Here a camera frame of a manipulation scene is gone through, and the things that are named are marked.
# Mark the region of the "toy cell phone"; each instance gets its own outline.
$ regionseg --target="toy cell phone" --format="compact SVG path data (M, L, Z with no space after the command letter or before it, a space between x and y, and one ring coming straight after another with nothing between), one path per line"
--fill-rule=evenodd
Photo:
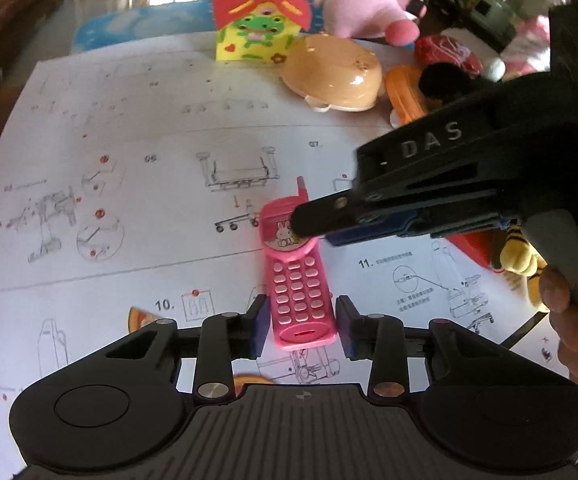
M297 237L289 223L296 206L309 200L304 179L297 180L298 196L273 200L260 212L272 329L283 350L329 344L337 333L320 241Z

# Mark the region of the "pink stuffed toy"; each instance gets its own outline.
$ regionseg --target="pink stuffed toy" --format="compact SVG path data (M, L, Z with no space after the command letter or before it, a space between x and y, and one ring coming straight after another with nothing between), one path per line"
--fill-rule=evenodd
M313 0L323 6L325 30L338 38L384 38L404 46L420 35L412 20L427 8L422 0Z

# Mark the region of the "bunny picture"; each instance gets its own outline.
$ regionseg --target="bunny picture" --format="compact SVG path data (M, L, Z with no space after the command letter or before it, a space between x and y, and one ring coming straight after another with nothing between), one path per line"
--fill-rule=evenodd
M289 227L289 221L287 220L284 224L278 222L278 231L275 232L275 238L278 240L278 245L281 247L287 247L287 245L293 245L293 232Z

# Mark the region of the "phone keypad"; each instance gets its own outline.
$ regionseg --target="phone keypad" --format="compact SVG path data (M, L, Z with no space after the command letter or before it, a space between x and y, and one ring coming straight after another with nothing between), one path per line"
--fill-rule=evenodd
M274 287L277 294L275 309L280 314L278 323L281 325L290 324L293 320L303 323L309 318L322 319L326 316L324 301L320 299L322 290L315 263L313 256L307 256L301 262L273 263L274 283L277 284Z

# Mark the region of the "white paper sheet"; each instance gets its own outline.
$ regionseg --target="white paper sheet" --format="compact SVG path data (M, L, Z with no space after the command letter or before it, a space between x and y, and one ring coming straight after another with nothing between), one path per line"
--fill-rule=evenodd
M23 466L8 430L29 384L127 334L131 307L198 326L264 290L251 220L269 200L353 178L353 150L389 131L370 112L312 112L277 68L213 61L213 34L154 38L36 67L0 140L0 480ZM412 54L373 45L383 67ZM408 326L448 317L500 342L534 311L523 280L482 269L445 240L323 242L335 296ZM269 340L237 373L279 383L356 382L367 362L339 342L281 352ZM178 387L189 391L193 361ZM423 389L421 363L411 363Z

